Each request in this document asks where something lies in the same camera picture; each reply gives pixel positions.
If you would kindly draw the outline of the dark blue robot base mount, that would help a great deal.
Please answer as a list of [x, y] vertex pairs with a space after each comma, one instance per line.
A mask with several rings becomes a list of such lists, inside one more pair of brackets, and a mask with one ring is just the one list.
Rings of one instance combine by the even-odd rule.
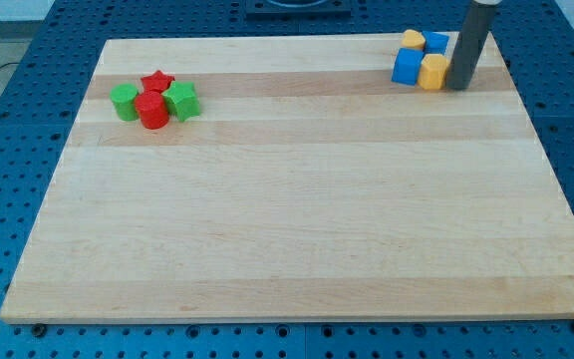
[[245, 0], [247, 19], [270, 17], [349, 16], [352, 0]]

